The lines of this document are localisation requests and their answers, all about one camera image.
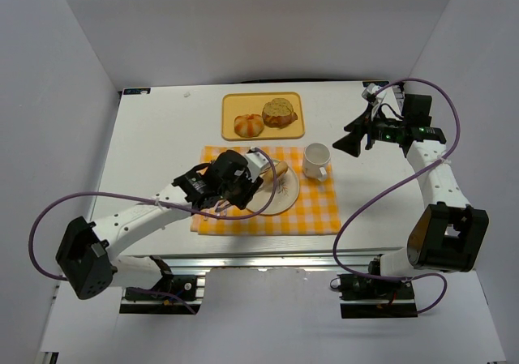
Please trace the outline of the glazed ring donut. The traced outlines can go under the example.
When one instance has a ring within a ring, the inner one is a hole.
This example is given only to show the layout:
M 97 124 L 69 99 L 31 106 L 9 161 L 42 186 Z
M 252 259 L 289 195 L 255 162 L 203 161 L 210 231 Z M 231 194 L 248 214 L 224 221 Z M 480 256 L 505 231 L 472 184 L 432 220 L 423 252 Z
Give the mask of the glazed ring donut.
M 288 164 L 285 161 L 279 161 L 279 162 L 276 163 L 276 165 L 278 165 L 278 177 L 262 178 L 264 180 L 264 185 L 265 186 L 273 184 L 274 183 L 274 179 L 279 181 L 283 177 L 283 175 L 287 172 L 287 170 L 289 168 Z

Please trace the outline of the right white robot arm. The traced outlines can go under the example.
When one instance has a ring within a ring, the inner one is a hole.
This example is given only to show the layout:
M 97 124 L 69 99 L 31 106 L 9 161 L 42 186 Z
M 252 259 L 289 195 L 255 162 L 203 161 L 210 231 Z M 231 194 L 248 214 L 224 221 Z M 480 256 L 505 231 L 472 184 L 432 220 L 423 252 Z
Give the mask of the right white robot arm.
M 431 96 L 407 94 L 401 112 L 387 118 L 383 101 L 370 101 L 364 112 L 345 126 L 346 136 L 333 147 L 359 156 L 374 142 L 395 143 L 417 176 L 424 212 L 398 251 L 377 256 L 369 274 L 387 280 L 411 278 L 420 271 L 468 272 L 473 269 L 489 225 L 487 212 L 474 208 L 463 195 L 446 154 L 446 138 L 431 126 Z

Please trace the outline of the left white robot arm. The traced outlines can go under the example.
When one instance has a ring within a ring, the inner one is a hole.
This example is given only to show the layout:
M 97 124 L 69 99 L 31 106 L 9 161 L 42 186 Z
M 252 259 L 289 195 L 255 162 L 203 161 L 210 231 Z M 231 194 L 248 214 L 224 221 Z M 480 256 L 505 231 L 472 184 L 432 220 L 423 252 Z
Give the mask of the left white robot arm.
M 220 202 L 243 210 L 262 186 L 262 173 L 274 169 L 272 159 L 258 148 L 246 154 L 226 150 L 178 176 L 152 199 L 134 197 L 134 206 L 91 222 L 75 218 L 58 248 L 58 265 L 80 300 L 109 287 L 173 293 L 174 274 L 166 262 L 123 251 L 176 221 L 209 216 Z

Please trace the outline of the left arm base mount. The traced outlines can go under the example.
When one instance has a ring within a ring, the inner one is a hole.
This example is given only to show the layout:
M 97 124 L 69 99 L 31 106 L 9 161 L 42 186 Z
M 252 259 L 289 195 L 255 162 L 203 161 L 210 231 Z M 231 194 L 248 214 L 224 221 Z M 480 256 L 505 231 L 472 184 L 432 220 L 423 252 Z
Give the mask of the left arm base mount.
M 150 282 L 123 286 L 122 315 L 196 315 L 204 297 L 208 270 L 173 268 Z

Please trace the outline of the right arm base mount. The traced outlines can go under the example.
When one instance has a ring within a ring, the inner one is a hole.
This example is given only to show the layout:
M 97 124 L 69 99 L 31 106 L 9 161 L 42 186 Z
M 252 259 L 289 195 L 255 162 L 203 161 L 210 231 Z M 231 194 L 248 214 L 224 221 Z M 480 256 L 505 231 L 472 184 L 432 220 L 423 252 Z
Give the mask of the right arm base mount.
M 340 294 L 343 319 L 415 318 L 418 310 L 411 283 L 342 274 L 333 282 Z

